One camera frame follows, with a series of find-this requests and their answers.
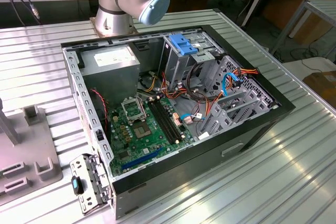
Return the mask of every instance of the slotted aluminum surface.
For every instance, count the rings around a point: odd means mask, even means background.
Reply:
[[[336,0],[310,0],[306,5],[324,20],[336,26]]]
[[[118,223],[334,223],[336,123],[259,45],[213,10],[171,13],[138,31],[212,25],[296,109],[258,144],[120,219]],[[0,30],[0,97],[7,114],[39,104],[47,112],[64,178],[0,207],[1,223],[114,223],[106,206],[83,217],[69,162],[90,152],[71,97],[59,44],[96,38],[90,22]]]

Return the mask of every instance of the ram slot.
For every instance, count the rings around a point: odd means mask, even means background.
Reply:
[[[170,144],[175,144],[176,140],[181,141],[182,137],[176,129],[175,125],[167,115],[164,107],[160,102],[152,102],[148,104],[148,107],[152,111],[156,121],[162,129]]]

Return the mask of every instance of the motherboard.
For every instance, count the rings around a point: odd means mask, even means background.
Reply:
[[[112,174],[121,175],[194,142],[169,100],[132,98],[109,111]]]

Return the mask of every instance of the chipset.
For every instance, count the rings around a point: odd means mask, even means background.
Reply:
[[[129,156],[129,155],[128,155],[128,152],[127,152],[127,151],[124,151],[124,152],[119,153],[119,157],[120,157],[121,159],[126,158],[126,157],[128,157],[128,156]]]
[[[137,138],[143,138],[144,136],[152,134],[146,122],[134,124],[132,128]]]

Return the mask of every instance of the sheet metal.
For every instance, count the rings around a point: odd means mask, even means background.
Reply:
[[[170,13],[138,31],[212,25],[296,109],[258,144],[139,208],[118,223],[334,223],[336,112],[279,62],[213,10]],[[3,223],[115,223],[109,206],[83,217],[69,162],[89,152],[71,97],[59,44],[96,38],[90,22],[0,30],[0,95],[4,111],[45,108],[64,178],[0,207]]]
[[[310,0],[306,5],[324,20],[336,26],[336,0]]]

